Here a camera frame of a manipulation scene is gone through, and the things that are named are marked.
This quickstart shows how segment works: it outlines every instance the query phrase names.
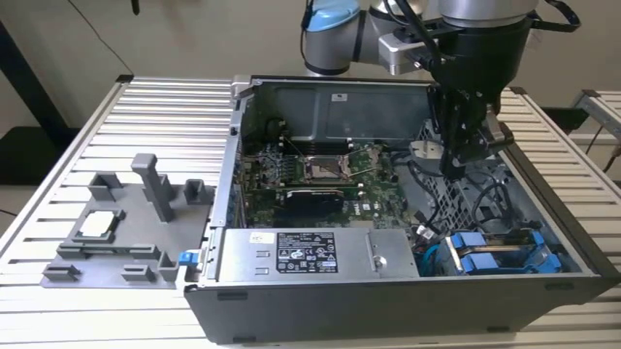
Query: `motherboard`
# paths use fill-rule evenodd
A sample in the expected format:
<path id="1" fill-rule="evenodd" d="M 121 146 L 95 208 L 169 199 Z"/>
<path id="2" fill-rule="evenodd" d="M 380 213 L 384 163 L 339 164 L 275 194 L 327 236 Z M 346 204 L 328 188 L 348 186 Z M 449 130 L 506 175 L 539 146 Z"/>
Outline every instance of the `motherboard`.
<path id="1" fill-rule="evenodd" d="M 383 145 L 350 143 L 342 155 L 270 144 L 243 159 L 248 228 L 408 228 L 414 210 Z"/>

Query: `white label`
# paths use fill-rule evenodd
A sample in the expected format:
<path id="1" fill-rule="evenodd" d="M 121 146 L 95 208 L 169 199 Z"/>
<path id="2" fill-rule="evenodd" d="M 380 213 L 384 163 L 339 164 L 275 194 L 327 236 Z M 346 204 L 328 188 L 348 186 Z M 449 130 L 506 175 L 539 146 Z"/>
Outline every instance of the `white label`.
<path id="1" fill-rule="evenodd" d="M 346 93 L 332 93 L 331 94 L 331 101 L 332 102 L 346 102 L 347 101 L 347 94 Z"/>
<path id="2" fill-rule="evenodd" d="M 101 237 L 108 232 L 113 219 L 115 214 L 111 211 L 96 211 L 89 213 L 84 223 L 81 223 L 81 235 L 91 238 Z"/>
<path id="3" fill-rule="evenodd" d="M 427 229 L 423 233 L 423 238 L 426 238 L 427 240 L 431 240 L 434 235 L 435 235 L 434 231 L 431 229 Z"/>
<path id="4" fill-rule="evenodd" d="M 250 233 L 251 244 L 274 244 L 275 234 L 264 231 L 254 231 Z"/>

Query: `black cable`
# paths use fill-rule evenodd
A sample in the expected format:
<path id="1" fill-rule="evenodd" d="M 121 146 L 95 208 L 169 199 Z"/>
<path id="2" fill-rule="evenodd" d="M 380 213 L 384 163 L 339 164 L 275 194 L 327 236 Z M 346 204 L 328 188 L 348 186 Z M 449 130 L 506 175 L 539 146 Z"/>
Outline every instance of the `black cable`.
<path id="1" fill-rule="evenodd" d="M 395 22 L 396 24 L 402 25 L 402 26 L 407 26 L 407 22 L 403 22 L 395 15 L 395 13 L 392 12 L 392 8 L 390 7 L 388 5 L 388 0 L 382 0 L 383 3 L 384 3 L 384 7 L 386 7 L 386 12 L 388 13 L 388 16 L 390 18 L 392 19 L 392 22 Z"/>
<path id="2" fill-rule="evenodd" d="M 505 203 L 506 203 L 506 208 L 507 208 L 506 211 L 509 213 L 513 212 L 513 203 L 511 203 L 511 199 L 509 198 L 509 191 L 506 190 L 506 186 L 501 182 L 493 182 L 487 187 L 483 188 L 483 190 L 478 194 L 477 200 L 474 200 L 473 210 L 470 212 L 470 216 L 474 221 L 474 224 L 483 233 L 487 233 L 487 230 L 483 227 L 483 223 L 478 221 L 477 211 L 478 211 L 478 207 L 481 205 L 481 201 L 483 200 L 485 195 L 490 191 L 493 191 L 495 188 L 499 188 L 502 190 L 502 195 L 505 196 Z"/>
<path id="3" fill-rule="evenodd" d="M 434 192 L 431 189 L 424 185 L 423 181 L 418 178 L 416 172 L 414 171 L 414 161 L 407 161 L 407 169 L 410 170 L 411 177 L 414 179 L 414 182 L 420 186 L 420 188 L 424 190 L 424 192 L 428 194 L 431 197 L 431 200 L 434 201 L 434 211 L 431 213 L 431 216 L 424 220 L 424 223 L 422 223 L 426 227 L 428 227 L 431 230 L 435 232 L 439 232 L 439 230 L 434 226 L 434 219 L 438 216 L 439 213 L 439 200 L 434 195 Z"/>
<path id="4" fill-rule="evenodd" d="M 589 146 L 586 147 L 586 151 L 583 152 L 585 154 L 589 154 L 590 147 L 593 146 L 594 141 L 597 140 L 598 135 L 599 135 L 599 132 L 601 132 L 602 130 L 603 130 L 603 126 L 599 126 L 599 129 L 598 129 L 598 131 L 594 133 L 593 139 L 590 140 Z"/>
<path id="5" fill-rule="evenodd" d="M 125 61 L 123 60 L 123 58 L 119 56 L 119 54 L 116 53 L 116 51 L 109 47 L 108 43 L 104 41 L 104 39 L 101 38 L 101 36 L 99 35 L 99 32 L 97 32 L 97 29 L 95 29 L 93 25 L 91 24 L 91 21 L 87 19 L 87 16 L 84 16 L 84 13 L 81 13 L 80 9 L 77 8 L 77 6 L 73 4 L 73 1 L 72 0 L 67 0 L 67 2 L 69 3 L 69 5 L 72 6 L 72 8 L 76 10 L 76 12 L 80 14 L 81 18 L 84 19 L 84 22 L 87 22 L 88 26 L 91 27 L 95 35 L 97 36 L 97 39 L 99 41 L 103 43 L 103 45 L 108 48 L 109 52 L 112 52 L 112 54 L 116 56 L 116 58 L 119 58 L 119 61 L 120 63 L 125 66 L 127 70 L 131 72 L 131 74 L 133 75 L 133 71 L 132 69 L 129 68 L 129 66 L 127 65 Z"/>
<path id="6" fill-rule="evenodd" d="M 306 37 L 308 25 L 311 23 L 312 7 L 314 7 L 314 0 L 307 0 L 307 4 L 303 9 L 303 16 L 302 16 L 302 23 L 300 23 L 300 55 L 302 55 L 304 62 L 307 61 L 307 56 L 303 53 L 303 38 Z"/>
<path id="7" fill-rule="evenodd" d="M 414 160 L 411 160 L 412 166 L 416 168 L 418 172 L 422 173 L 423 175 L 428 177 L 435 177 L 435 178 L 442 178 L 444 175 L 442 173 L 435 173 L 428 170 L 426 170 L 420 164 L 418 164 Z"/>
<path id="8" fill-rule="evenodd" d="M 431 64 L 442 64 L 442 54 L 439 52 L 438 45 L 435 44 L 434 39 L 431 39 L 431 37 L 428 36 L 427 29 L 424 28 L 420 19 L 418 19 L 416 14 L 411 10 L 407 0 L 395 0 L 395 3 L 400 8 L 400 12 L 403 13 L 403 17 L 407 20 L 410 29 L 414 30 L 414 33 L 423 41 L 424 46 L 427 47 L 428 52 L 431 53 Z"/>
<path id="9" fill-rule="evenodd" d="M 398 159 L 402 159 L 402 158 L 406 158 L 407 156 L 410 156 L 410 152 L 403 152 L 403 153 L 395 153 L 390 156 L 390 161 L 394 162 L 394 160 L 398 160 Z M 420 164 L 418 164 L 414 160 L 410 160 L 412 162 L 412 166 L 416 168 L 416 171 L 419 173 L 422 173 L 423 175 L 427 175 L 428 177 L 435 177 L 435 178 L 442 178 L 444 177 L 443 174 L 440 173 L 435 173 L 432 171 L 428 171 L 427 169 L 424 169 Z"/>
<path id="10" fill-rule="evenodd" d="M 607 162 L 607 164 L 605 165 L 605 168 L 603 168 L 603 173 L 606 173 L 609 171 L 611 165 L 614 164 L 615 159 L 617 159 L 615 156 L 610 157 L 609 162 Z"/>
<path id="11" fill-rule="evenodd" d="M 8 214 L 9 216 L 17 217 L 16 213 L 12 213 L 12 212 L 6 211 L 5 209 L 0 209 L 0 212 L 4 213 L 4 214 Z"/>

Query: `small sticker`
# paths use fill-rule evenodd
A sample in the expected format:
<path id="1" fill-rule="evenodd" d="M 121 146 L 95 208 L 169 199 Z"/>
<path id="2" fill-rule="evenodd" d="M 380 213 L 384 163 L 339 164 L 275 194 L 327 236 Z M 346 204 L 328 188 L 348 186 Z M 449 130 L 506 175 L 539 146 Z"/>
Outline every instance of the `small sticker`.
<path id="1" fill-rule="evenodd" d="M 250 234 L 251 244 L 274 244 L 275 234 L 266 233 L 264 231 L 254 231 Z"/>
<path id="2" fill-rule="evenodd" d="M 331 101 L 332 102 L 346 102 L 347 101 L 347 94 L 346 93 L 332 93 L 331 94 Z"/>
<path id="3" fill-rule="evenodd" d="M 431 240 L 431 238 L 434 237 L 434 231 L 431 229 L 427 229 L 427 231 L 424 231 L 423 233 L 423 238 L 426 238 L 427 240 Z"/>
<path id="4" fill-rule="evenodd" d="M 278 233 L 279 273 L 338 273 L 334 233 Z"/>

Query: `power supply label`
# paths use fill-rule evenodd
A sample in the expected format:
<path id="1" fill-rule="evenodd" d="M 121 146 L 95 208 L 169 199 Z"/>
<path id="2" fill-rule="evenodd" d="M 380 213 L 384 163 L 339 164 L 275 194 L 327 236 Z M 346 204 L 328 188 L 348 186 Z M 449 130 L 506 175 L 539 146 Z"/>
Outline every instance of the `power supply label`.
<path id="1" fill-rule="evenodd" d="M 279 273 L 338 273 L 334 233 L 278 233 Z"/>

